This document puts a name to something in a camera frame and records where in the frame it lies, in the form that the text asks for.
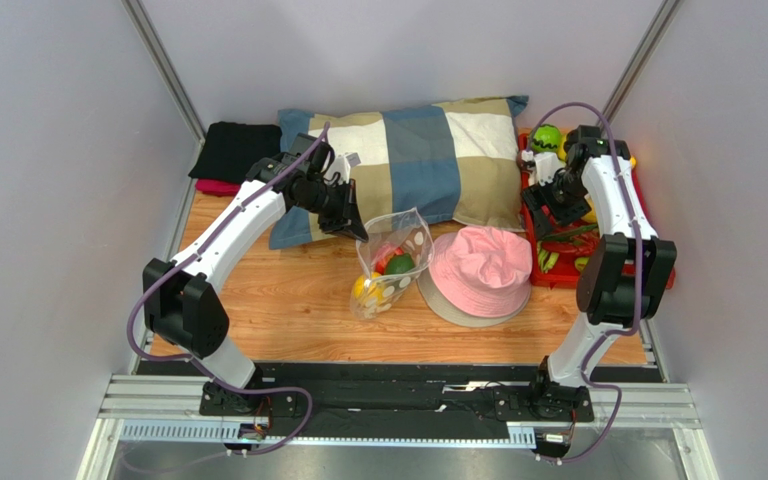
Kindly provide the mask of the clear dotted zip bag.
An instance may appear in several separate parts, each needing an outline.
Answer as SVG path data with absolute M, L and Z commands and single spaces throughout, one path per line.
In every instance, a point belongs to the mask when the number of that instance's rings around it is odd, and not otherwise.
M 391 213 L 365 224 L 369 239 L 356 242 L 362 269 L 352 288 L 353 315 L 370 320 L 393 308 L 427 270 L 435 255 L 429 225 L 419 210 Z

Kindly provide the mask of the red apple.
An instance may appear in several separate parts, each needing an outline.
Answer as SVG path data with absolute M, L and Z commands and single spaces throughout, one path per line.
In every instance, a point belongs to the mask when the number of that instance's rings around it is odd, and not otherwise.
M 375 254 L 375 257 L 374 257 L 375 271 L 380 275 L 384 275 L 390 260 L 394 256 L 399 256 L 399 255 L 402 255 L 403 253 L 404 253 L 404 250 L 401 247 L 385 244 Z

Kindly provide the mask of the green avocado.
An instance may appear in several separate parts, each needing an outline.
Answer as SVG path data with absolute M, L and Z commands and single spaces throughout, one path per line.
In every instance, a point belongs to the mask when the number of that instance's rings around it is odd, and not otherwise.
M 394 256 L 387 265 L 385 275 L 403 275 L 415 268 L 413 257 L 409 253 Z

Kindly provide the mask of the yellow apple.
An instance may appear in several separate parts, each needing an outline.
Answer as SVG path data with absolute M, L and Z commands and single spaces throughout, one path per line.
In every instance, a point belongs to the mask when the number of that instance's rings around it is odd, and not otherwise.
M 383 289 L 376 282 L 379 277 L 381 274 L 373 271 L 369 276 L 359 276 L 354 283 L 350 307 L 359 318 L 372 316 L 385 304 Z

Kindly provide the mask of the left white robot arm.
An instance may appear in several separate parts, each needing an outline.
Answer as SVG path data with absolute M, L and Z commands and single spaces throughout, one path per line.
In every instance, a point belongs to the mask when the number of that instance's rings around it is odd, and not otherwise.
M 322 131 L 296 136 L 291 148 L 257 161 L 239 193 L 213 223 L 170 260 L 143 269 L 143 294 L 132 312 L 147 331 L 179 348 L 222 388 L 250 394 L 257 366 L 229 337 L 229 316 L 219 294 L 254 243 L 292 209 L 318 218 L 320 230 L 366 242 L 356 186 L 331 172 L 336 159 Z

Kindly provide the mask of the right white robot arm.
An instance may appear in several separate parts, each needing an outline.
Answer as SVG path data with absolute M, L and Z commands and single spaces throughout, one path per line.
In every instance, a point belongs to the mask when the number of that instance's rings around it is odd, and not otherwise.
M 628 146 L 607 131 L 581 125 L 563 134 L 540 125 L 525 138 L 518 166 L 539 265 L 554 252 L 588 259 L 577 280 L 578 317 L 531 385 L 533 405 L 573 409 L 615 339 L 635 334 L 656 313 L 677 249 L 649 223 Z

